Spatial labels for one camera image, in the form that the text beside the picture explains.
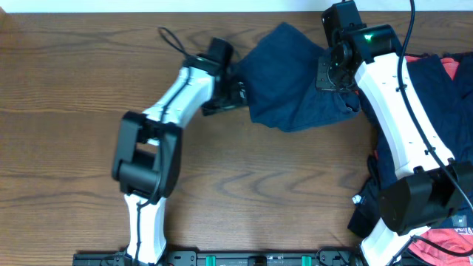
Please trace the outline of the dark blue denim shorts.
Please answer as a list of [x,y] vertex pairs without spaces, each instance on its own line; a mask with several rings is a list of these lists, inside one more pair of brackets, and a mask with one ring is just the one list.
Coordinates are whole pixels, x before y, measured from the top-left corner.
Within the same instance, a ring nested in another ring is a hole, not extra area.
[[298,132],[356,117],[357,94],[316,88],[319,58],[326,51],[287,23],[266,35],[237,64],[251,121],[283,132]]

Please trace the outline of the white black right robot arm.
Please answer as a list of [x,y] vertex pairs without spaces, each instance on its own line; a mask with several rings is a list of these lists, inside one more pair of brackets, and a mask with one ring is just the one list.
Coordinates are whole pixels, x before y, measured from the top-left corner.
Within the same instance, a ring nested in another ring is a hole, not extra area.
[[387,24],[324,26],[330,54],[316,88],[360,89],[387,139],[397,180],[379,192],[380,219],[361,243],[366,265],[393,265],[422,233],[456,214],[472,189],[472,164],[458,162],[434,130]]

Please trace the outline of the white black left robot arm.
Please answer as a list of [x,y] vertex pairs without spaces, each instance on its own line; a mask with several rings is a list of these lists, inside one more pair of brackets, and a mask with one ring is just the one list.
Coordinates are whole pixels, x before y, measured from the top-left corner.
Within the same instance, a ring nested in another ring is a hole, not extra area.
[[121,119],[112,164],[129,211],[131,265],[157,265],[167,246],[164,236],[166,200],[180,175],[183,131],[196,114],[233,108],[227,75],[231,60],[192,55],[175,82],[152,106],[128,111]]

